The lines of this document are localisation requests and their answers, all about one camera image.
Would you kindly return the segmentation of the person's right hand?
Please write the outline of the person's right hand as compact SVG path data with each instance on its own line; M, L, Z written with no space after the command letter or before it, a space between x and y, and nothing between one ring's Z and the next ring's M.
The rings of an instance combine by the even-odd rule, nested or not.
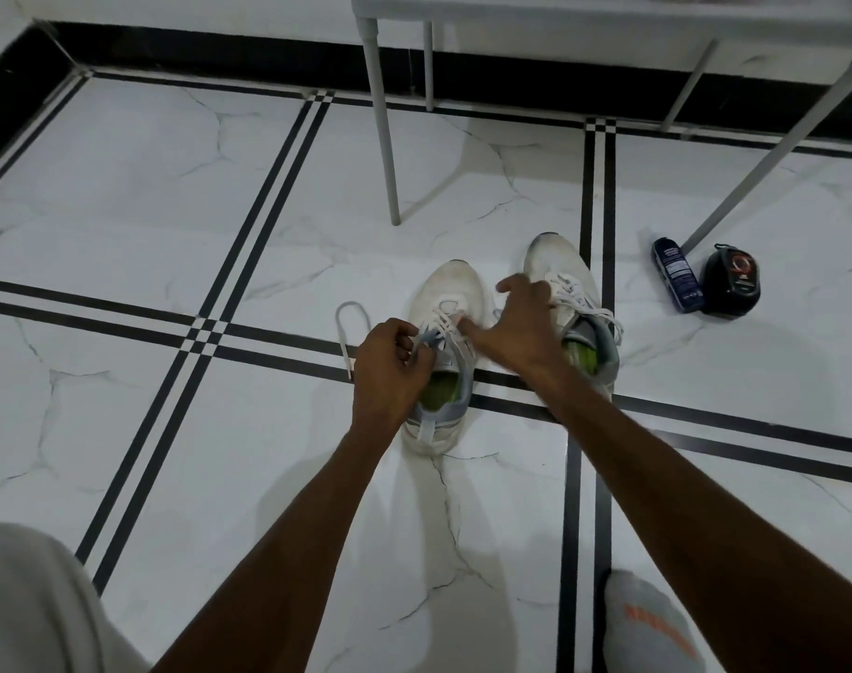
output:
M551 292L547 282L531 282L518 272L497 284L507 300L497 322L499 349L477 349L490 361L522 378L533 389L551 378L577 378L567 361L551 320ZM472 319L463 314L458 319Z

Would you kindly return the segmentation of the person's left hand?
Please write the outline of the person's left hand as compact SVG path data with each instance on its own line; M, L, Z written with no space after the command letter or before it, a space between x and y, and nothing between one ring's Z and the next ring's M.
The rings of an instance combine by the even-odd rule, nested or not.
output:
M418 330L399 318L376 325L354 360L352 431L390 440L424 391L412 386L412 342Z

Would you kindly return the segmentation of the white sneaker with green insole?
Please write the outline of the white sneaker with green insole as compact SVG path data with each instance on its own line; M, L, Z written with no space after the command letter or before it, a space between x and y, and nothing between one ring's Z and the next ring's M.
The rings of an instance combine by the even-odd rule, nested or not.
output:
M477 322L486 296L473 267L454 259L438 267L412 299L410 320L418 327L412 358L423 349L434 353L432 370L402 428L412 452L438 458L454 449L474 391L478 353L456 326L458 315Z
M526 249L522 273L531 282L549 284L552 325L567 361L611 402L622 325L602 306L599 287L577 248L561 234L539 234Z

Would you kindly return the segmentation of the white shoelace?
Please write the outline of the white shoelace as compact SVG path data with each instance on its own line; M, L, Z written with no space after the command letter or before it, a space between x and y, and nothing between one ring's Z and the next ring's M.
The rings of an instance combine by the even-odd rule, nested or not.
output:
M455 372L463 376L473 373L477 365L477 353L467 338L456 326L456 316L462 313L461 307L468 304L462 295L441 295L439 302L432 307L419 332L412 342L411 358L414 358L420 348L428 347L436 353L435 360L439 363L440 372ZM338 343L342 352L348 379L353 379L354 359L350 355L349 344L342 326L342 311L355 308L363 318L367 330L372 324L364 306L357 301L346 301L334 312L334 322L337 328Z

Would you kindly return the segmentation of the person's left forearm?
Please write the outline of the person's left forearm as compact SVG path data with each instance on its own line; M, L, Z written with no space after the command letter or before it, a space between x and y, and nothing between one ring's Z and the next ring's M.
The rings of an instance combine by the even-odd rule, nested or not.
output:
M354 419L151 673L304 673L354 516L400 424Z

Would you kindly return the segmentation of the person's right forearm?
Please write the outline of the person's right forearm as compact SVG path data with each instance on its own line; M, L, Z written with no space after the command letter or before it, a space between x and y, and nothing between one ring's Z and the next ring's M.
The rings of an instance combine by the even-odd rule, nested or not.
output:
M575 437L728 673L852 673L852 583L562 362L523 380Z

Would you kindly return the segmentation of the blue spray bottle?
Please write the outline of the blue spray bottle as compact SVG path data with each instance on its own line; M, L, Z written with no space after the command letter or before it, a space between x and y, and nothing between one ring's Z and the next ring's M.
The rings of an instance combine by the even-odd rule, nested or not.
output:
M657 238L651 244L651 257L676 310L682 314L701 311L705 306L701 285L679 244L668 237Z

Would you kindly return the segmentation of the white metal table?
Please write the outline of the white metal table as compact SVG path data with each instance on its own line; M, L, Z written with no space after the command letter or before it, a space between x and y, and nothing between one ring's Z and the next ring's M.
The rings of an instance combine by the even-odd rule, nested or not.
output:
M526 21L705 33L710 42L662 123L667 132L722 40L852 47L852 0L351 0L371 90L391 223L401 224L397 178L378 46L379 21L420 21L425 107L434 110L435 21ZM852 60L822 97L682 244L689 255L852 92Z

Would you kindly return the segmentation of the black shoe polish container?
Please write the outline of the black shoe polish container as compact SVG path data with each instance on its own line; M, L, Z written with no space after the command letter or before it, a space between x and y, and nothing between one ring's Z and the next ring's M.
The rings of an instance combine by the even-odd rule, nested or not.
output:
M761 297L759 267L749 253L728 244L715 244L701 277L701 311L737 319L746 316Z

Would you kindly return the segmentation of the grey sock with orange print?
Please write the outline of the grey sock with orange print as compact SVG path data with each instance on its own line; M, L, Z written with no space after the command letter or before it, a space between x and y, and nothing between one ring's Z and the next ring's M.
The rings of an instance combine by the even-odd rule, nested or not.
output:
M607 673L706 673L685 616L654 585L612 570L603 599Z

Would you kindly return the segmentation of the white trousers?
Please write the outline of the white trousers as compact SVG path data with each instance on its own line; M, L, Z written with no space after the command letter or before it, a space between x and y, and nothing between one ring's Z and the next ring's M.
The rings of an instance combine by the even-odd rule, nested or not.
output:
M0 673L149 673L73 552L0 522Z

